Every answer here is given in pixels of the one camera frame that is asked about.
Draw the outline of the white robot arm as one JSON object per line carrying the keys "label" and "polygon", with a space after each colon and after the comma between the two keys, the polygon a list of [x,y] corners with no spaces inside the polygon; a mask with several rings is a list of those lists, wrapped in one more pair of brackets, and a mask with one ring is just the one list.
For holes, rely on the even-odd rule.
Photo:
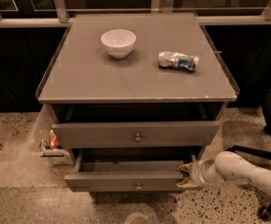
{"label": "white robot arm", "polygon": [[231,151],[220,152],[214,160],[182,164],[178,171],[188,174],[176,184],[178,188],[249,183],[271,197],[271,170],[256,166]]}

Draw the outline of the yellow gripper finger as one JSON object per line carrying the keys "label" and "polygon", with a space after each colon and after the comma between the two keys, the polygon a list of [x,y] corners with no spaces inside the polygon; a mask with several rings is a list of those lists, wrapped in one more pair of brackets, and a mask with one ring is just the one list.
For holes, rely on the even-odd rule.
{"label": "yellow gripper finger", "polygon": [[177,187],[181,189],[191,189],[197,188],[197,185],[189,177],[186,177],[177,183]]}
{"label": "yellow gripper finger", "polygon": [[191,171],[192,164],[191,163],[184,163],[180,165],[177,170],[182,173],[189,173]]}

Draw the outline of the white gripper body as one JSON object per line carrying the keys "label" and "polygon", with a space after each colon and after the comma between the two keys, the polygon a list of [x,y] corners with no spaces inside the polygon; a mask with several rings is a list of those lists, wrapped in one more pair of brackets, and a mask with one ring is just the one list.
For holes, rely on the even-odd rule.
{"label": "white gripper body", "polygon": [[197,186],[205,186],[215,181],[214,161],[194,161],[190,169],[190,178]]}

